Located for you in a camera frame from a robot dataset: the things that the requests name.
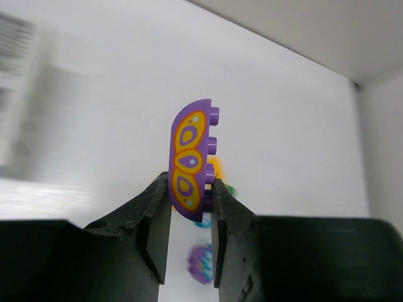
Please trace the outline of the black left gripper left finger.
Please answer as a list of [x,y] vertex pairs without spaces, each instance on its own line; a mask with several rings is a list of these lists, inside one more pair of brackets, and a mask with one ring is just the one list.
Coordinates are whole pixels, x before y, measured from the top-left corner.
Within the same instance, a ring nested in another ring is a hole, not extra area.
[[2,301],[157,301],[171,223],[167,173],[79,228],[65,220],[1,222]]

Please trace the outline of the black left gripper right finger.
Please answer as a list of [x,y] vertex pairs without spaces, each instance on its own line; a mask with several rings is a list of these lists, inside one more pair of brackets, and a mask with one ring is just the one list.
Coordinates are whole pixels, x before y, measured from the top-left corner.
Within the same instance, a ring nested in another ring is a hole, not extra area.
[[401,301],[402,237],[371,218],[261,216],[212,186],[221,301]]

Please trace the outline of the purple round lotus lego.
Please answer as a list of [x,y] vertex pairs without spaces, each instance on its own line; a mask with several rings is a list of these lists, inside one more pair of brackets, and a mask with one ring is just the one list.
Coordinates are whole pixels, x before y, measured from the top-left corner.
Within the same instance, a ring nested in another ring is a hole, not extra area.
[[210,284],[213,279],[212,246],[196,245],[188,256],[188,272],[201,284]]

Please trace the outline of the teal round flower lego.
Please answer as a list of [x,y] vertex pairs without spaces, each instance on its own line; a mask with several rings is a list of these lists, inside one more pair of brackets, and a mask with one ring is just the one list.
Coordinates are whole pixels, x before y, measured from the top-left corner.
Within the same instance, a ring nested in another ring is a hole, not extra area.
[[194,225],[199,228],[211,228],[211,215],[210,213],[204,213],[201,222],[194,222]]

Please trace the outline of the purple butterfly wing lego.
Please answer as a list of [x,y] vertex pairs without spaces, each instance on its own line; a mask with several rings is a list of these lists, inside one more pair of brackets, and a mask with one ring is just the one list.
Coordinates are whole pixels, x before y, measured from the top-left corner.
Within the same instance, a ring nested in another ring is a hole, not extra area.
[[212,210],[211,190],[215,168],[208,156],[217,153],[217,139],[210,128],[218,125],[220,110],[211,99],[186,105],[171,126],[168,169],[169,199],[186,219],[200,223]]

